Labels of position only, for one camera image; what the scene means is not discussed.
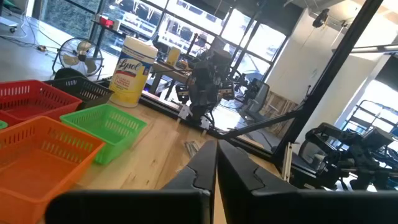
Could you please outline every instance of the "orange basket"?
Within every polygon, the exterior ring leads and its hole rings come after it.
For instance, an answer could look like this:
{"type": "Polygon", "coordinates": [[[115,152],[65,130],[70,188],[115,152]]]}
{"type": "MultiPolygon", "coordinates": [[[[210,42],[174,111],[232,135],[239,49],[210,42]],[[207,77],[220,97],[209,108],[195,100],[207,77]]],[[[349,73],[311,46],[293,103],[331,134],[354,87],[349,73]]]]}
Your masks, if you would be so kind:
{"type": "Polygon", "coordinates": [[[0,131],[0,223],[36,223],[104,142],[45,116],[0,131]]]}

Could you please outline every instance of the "chair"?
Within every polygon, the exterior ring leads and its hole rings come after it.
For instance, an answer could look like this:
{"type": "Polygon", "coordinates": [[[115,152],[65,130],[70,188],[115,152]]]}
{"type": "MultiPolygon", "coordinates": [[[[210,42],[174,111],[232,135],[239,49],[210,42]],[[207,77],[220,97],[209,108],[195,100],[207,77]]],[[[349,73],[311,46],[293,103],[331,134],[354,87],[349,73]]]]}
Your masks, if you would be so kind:
{"type": "Polygon", "coordinates": [[[85,77],[81,72],[73,68],[60,68],[54,76],[54,79],[70,78],[70,77],[85,77]]]}
{"type": "Polygon", "coordinates": [[[261,115],[259,112],[266,102],[269,85],[260,81],[257,82],[257,85],[261,85],[261,87],[255,99],[250,100],[248,105],[239,111],[239,114],[243,117],[243,119],[246,119],[246,116],[250,116],[255,122],[268,119],[267,117],[261,115]]]}

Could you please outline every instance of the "green basket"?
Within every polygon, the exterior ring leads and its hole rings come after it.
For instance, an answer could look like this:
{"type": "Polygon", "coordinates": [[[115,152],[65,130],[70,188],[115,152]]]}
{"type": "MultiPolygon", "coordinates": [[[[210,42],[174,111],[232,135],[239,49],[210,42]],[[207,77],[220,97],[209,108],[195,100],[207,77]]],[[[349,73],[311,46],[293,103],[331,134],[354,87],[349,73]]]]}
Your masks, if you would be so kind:
{"type": "Polygon", "coordinates": [[[69,126],[103,140],[106,145],[97,153],[95,162],[105,165],[129,149],[145,122],[111,105],[99,105],[60,117],[69,126]]]}

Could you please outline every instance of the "red basket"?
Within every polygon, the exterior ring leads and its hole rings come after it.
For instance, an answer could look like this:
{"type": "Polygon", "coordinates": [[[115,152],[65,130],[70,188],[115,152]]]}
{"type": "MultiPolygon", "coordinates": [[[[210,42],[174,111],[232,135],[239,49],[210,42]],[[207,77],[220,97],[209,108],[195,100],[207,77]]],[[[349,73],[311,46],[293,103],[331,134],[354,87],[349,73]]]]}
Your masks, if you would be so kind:
{"type": "Polygon", "coordinates": [[[44,115],[59,121],[82,101],[37,80],[0,83],[0,120],[8,126],[44,115]]]}
{"type": "Polygon", "coordinates": [[[67,191],[104,142],[39,116],[0,131],[0,223],[37,223],[67,191]]]}

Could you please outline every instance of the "ceiling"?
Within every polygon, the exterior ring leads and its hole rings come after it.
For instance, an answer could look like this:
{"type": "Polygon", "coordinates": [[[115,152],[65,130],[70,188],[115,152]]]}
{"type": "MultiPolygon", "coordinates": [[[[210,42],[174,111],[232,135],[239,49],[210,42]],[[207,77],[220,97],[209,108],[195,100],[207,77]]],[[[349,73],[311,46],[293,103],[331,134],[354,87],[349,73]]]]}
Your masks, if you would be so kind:
{"type": "MultiPolygon", "coordinates": [[[[365,2],[365,0],[287,0],[289,1],[302,8],[309,7],[317,14],[328,8],[332,23],[339,25],[343,22],[350,24],[365,2]]],[[[384,0],[377,13],[398,25],[398,0],[384,0]]]]}

